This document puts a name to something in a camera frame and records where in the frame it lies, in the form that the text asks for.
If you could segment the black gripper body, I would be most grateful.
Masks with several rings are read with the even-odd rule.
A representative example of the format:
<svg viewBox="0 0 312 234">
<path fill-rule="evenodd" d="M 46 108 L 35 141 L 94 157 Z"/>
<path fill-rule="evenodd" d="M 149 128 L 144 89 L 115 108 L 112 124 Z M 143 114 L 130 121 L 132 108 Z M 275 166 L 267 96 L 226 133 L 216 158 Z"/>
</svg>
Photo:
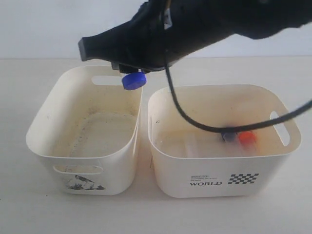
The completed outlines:
<svg viewBox="0 0 312 234">
<path fill-rule="evenodd" d="M 145 73 L 160 71 L 195 51 L 195 1 L 148 0 L 127 22 L 78 42 L 82 61 L 109 61 Z"/>
</svg>

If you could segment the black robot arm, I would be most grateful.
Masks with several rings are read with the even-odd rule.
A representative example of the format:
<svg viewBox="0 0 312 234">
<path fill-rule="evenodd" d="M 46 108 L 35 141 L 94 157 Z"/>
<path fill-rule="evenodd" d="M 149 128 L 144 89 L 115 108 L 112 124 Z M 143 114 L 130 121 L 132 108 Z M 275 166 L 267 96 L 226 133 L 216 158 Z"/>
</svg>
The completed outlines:
<svg viewBox="0 0 312 234">
<path fill-rule="evenodd" d="M 265 39 L 312 21 L 309 0 L 149 0 L 127 22 L 78 42 L 82 61 L 161 71 L 232 35 Z"/>
</svg>

